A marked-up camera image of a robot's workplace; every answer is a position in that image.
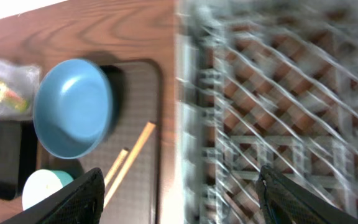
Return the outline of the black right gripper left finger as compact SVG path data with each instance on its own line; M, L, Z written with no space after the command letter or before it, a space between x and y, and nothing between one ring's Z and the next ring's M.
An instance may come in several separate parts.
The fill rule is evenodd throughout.
M103 212L104 193L103 173L95 167L3 224L98 224Z

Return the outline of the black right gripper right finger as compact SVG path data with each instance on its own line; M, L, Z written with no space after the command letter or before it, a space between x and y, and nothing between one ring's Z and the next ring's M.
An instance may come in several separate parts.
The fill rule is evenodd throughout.
M270 166L261 167L256 192L265 223L358 223Z

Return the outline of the light blue food bowl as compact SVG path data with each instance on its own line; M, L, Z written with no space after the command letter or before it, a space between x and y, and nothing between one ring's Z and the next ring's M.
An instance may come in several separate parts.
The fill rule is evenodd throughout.
M73 177L62 170L35 171L26 180L23 188L23 210L33 207L71 182L73 182Z

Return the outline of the dark blue plate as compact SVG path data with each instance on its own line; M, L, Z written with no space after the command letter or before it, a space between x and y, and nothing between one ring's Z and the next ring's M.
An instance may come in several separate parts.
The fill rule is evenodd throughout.
M42 80L33 123L40 143L61 159L77 159L105 138L115 110L106 74L82 58L63 61Z

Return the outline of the short wooden chopstick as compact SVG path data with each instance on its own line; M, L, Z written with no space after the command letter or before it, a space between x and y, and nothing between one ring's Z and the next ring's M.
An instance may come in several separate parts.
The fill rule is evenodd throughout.
M120 186L121 182L125 178L126 174L128 173L129 169L133 165L134 161L136 160L137 156L140 154L143 146L147 142L150 135L153 133L155 129L155 124L148 122L144 129L142 130L138 140L134 144L134 147L131 149L131 151L126 156L124 162L121 164L118 171L115 173L114 177L112 178L111 186L108 189L108 192L106 193L104 197L104 204L103 208L106 208L110 200L112 199L112 196L115 194L116 190Z

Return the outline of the long wooden chopstick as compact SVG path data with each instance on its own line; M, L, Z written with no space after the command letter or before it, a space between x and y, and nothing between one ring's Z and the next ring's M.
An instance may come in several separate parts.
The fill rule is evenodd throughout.
M104 184L106 187L109 185L109 183L112 180L112 178L114 177L115 173L118 171L121 164L124 162L128 153L129 152L127 149L122 149L120 151L120 153L118 154L116 160L113 162L112 166L110 167L108 173L106 174L106 176L104 178Z

